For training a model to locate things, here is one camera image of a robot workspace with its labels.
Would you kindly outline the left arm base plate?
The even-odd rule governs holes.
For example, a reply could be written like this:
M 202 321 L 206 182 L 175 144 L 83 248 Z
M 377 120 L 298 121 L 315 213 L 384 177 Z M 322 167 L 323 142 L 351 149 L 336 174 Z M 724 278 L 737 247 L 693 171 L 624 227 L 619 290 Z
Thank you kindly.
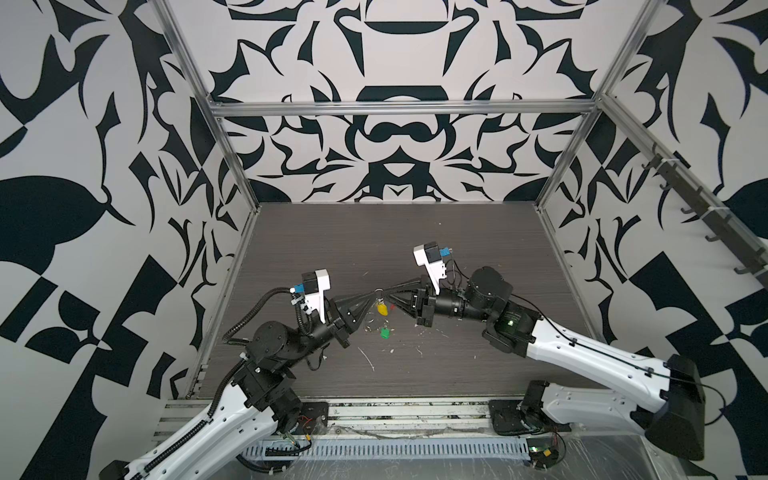
M 291 433 L 312 436 L 324 432 L 328 426 L 329 407 L 326 401 L 304 402 Z

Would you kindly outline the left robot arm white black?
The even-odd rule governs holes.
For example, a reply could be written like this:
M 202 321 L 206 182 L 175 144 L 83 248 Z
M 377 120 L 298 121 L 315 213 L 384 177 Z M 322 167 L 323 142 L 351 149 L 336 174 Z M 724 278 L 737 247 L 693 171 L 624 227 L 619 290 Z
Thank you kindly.
M 246 449 L 299 427 L 303 405 L 292 389 L 292 367 L 332 341 L 347 347 L 375 300 L 373 293 L 333 298 L 326 321 L 302 329 L 277 321 L 262 324 L 205 409 L 143 456 L 111 462 L 100 478 L 208 479 L 232 461 L 255 473 L 285 472 L 310 449 L 310 441 L 286 452 L 271 448 L 266 461 L 246 459 Z

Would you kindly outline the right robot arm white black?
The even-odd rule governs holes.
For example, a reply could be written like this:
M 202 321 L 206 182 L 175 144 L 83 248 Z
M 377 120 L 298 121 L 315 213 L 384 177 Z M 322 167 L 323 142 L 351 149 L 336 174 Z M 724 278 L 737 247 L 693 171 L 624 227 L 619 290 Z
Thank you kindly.
M 567 393 L 547 381 L 533 382 L 536 414 L 557 424 L 619 423 L 671 455 L 704 458 L 706 395 L 692 360 L 647 357 L 569 331 L 521 305 L 512 285 L 489 266 L 475 270 L 462 288 L 444 288 L 423 276 L 383 295 L 422 326 L 437 316 L 478 321 L 497 350 L 556 365 L 603 387 Z

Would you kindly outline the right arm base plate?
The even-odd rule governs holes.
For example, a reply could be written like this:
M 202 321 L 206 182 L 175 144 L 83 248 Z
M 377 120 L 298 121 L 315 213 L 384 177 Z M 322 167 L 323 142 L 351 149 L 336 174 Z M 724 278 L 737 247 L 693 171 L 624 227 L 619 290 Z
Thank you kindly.
M 494 399 L 488 402 L 489 418 L 494 433 L 500 436 L 524 436 L 555 432 L 571 432 L 568 424 L 559 424 L 523 400 Z

